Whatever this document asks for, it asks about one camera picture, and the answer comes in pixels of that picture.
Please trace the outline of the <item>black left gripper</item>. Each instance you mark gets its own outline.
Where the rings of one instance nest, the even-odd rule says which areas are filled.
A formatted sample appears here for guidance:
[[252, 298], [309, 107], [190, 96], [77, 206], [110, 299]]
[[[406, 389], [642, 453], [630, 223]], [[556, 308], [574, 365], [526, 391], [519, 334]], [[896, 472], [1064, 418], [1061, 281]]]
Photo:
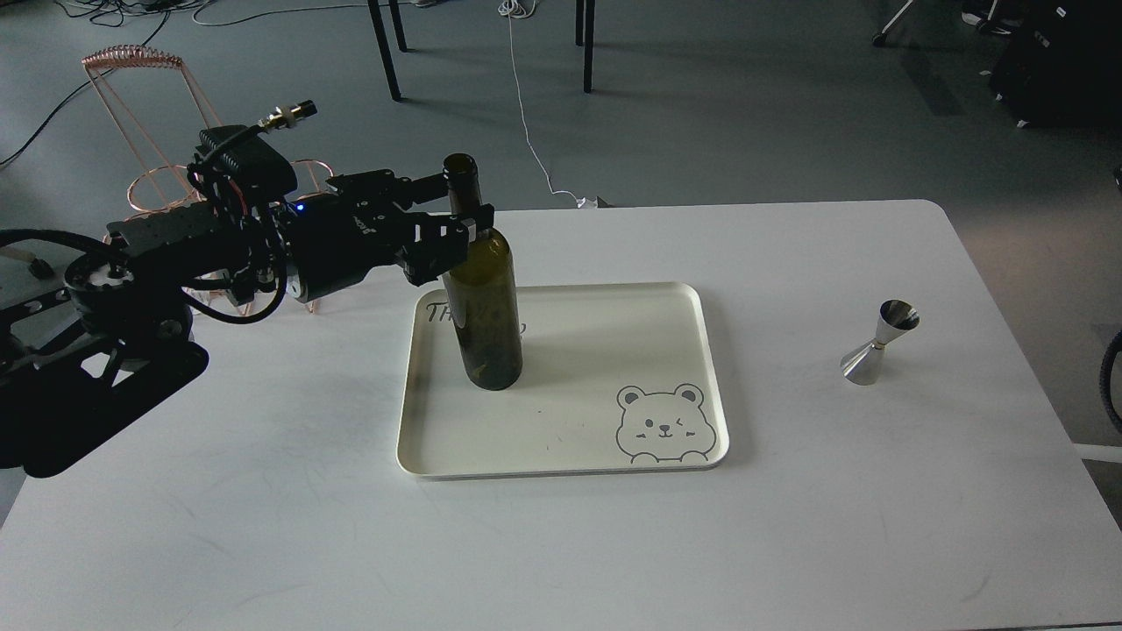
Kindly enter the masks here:
[[328, 190], [280, 211], [288, 292], [300, 303], [360, 283], [376, 266], [398, 265], [424, 285], [465, 263], [469, 244], [494, 226], [494, 205], [472, 212], [404, 212], [449, 195], [447, 179], [397, 177], [389, 170], [335, 175]]

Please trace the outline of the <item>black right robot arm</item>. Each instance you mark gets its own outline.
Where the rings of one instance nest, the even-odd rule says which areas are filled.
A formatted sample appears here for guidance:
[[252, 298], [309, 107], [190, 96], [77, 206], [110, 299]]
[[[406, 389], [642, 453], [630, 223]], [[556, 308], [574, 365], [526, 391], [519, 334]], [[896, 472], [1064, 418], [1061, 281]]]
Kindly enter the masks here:
[[1102, 356], [1097, 376], [1101, 403], [1104, 408], [1109, 423], [1118, 435], [1121, 435], [1121, 415], [1119, 415], [1118, 403], [1114, 400], [1114, 373], [1118, 367], [1118, 357], [1121, 351], [1121, 330], [1118, 329], [1107, 345]]

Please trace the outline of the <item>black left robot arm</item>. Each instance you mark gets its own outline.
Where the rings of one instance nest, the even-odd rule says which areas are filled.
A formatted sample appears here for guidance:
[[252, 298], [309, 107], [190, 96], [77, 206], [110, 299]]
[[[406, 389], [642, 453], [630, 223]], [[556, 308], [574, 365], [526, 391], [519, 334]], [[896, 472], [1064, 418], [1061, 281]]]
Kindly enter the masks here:
[[465, 154], [419, 180], [333, 176], [327, 192], [289, 202], [295, 172], [264, 135], [314, 113], [304, 101], [200, 132], [186, 167], [200, 199], [110, 225], [109, 241], [4, 229], [4, 246], [79, 252], [55, 287], [3, 307], [4, 470], [67, 470], [196, 379], [209, 357], [191, 338], [194, 313], [256, 323], [285, 296], [310, 303], [380, 266], [422, 285], [465, 263], [493, 228]]

